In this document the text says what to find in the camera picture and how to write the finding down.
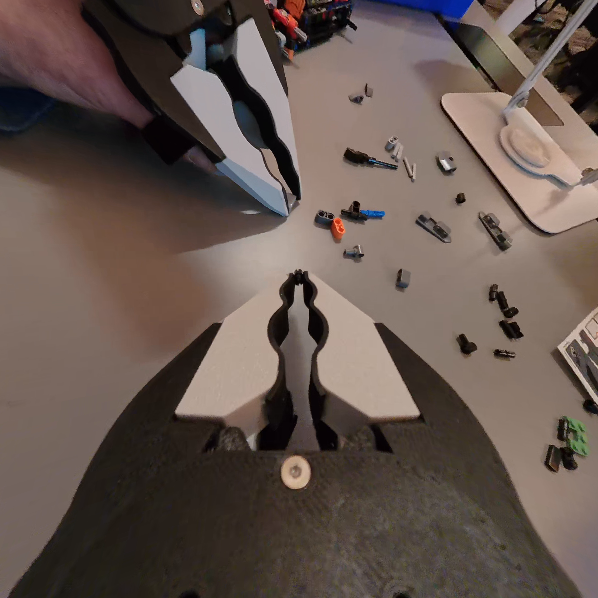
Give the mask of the black connector with axle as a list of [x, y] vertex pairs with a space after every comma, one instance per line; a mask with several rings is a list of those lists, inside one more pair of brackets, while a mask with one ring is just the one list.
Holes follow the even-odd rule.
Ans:
[[398, 165], [396, 163], [389, 163], [387, 161], [378, 160], [368, 155], [367, 153], [357, 151], [349, 147], [347, 147], [345, 152], [343, 153], [343, 158], [346, 161], [358, 166], [380, 167], [387, 168], [390, 170], [398, 169]]

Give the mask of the lego car assembly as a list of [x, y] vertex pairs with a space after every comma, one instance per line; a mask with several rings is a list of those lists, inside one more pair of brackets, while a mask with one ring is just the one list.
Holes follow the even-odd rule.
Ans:
[[265, 1], [284, 59], [292, 62], [298, 52], [330, 40], [352, 21], [354, 1]]

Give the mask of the person's left hand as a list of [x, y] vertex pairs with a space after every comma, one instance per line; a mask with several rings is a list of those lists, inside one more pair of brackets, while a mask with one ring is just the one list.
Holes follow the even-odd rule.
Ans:
[[154, 118], [123, 83], [81, 1], [1, 1], [1, 78], [140, 130]]

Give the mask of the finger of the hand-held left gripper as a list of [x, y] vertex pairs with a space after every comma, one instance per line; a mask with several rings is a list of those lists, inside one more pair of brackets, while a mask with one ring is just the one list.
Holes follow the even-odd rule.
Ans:
[[171, 82], [224, 154], [216, 163], [218, 171], [268, 209], [287, 217], [286, 192], [269, 171], [260, 150], [241, 131], [233, 101], [219, 77], [186, 64]]
[[[254, 119], [261, 145], [272, 152], [283, 182], [301, 197], [300, 169], [285, 88], [254, 18], [238, 24], [223, 44], [222, 58], [212, 71], [223, 83], [232, 106], [243, 104]], [[280, 180], [268, 168], [258, 145], [249, 140], [231, 113], [226, 140], [218, 144], [225, 159], [218, 167], [259, 202], [287, 202]]]

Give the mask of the blue storage bin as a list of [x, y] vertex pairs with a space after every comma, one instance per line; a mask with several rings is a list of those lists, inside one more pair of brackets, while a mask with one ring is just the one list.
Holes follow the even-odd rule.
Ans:
[[474, 1], [410, 1], [409, 6], [440, 14], [444, 17], [460, 19]]

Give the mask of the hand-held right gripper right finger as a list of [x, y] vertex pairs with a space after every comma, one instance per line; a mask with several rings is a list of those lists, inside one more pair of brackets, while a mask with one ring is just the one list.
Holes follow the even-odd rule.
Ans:
[[321, 450], [387, 423], [413, 422], [421, 412], [375, 321], [315, 274], [303, 272], [311, 356], [309, 406]]

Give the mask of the white desk stand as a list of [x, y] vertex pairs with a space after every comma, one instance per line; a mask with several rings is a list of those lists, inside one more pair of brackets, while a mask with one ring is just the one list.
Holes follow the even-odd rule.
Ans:
[[529, 93], [597, 1], [584, 1], [516, 92], [448, 93], [441, 106], [524, 216], [555, 235], [597, 219], [597, 170], [581, 169], [527, 110]]

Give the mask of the dark grey panel piece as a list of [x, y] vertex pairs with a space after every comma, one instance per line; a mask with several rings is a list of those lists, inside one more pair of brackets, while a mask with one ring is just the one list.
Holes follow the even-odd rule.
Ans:
[[452, 243], [451, 228], [444, 222], [432, 218], [430, 213], [421, 213], [417, 217], [415, 223], [433, 235], [436, 239], [442, 241], [442, 243]]
[[500, 221], [494, 214], [479, 212], [478, 219], [501, 251], [512, 247], [511, 237], [501, 228]]

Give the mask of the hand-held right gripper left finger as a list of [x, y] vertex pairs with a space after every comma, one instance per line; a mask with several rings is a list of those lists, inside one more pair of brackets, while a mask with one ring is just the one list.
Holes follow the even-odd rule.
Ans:
[[258, 450], [284, 450], [297, 424], [281, 346], [296, 285], [288, 274], [222, 320], [175, 410], [179, 420], [240, 429]]

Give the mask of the person's left forearm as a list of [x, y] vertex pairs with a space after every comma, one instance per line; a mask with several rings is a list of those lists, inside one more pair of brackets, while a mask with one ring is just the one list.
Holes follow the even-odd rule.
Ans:
[[31, 88], [1, 87], [1, 136], [12, 136], [38, 123], [56, 101]]

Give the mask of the printed sticker sheet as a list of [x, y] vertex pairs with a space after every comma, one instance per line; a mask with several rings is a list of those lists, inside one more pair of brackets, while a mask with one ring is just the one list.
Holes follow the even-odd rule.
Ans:
[[597, 401], [597, 308], [595, 308], [557, 349], [586, 391]]

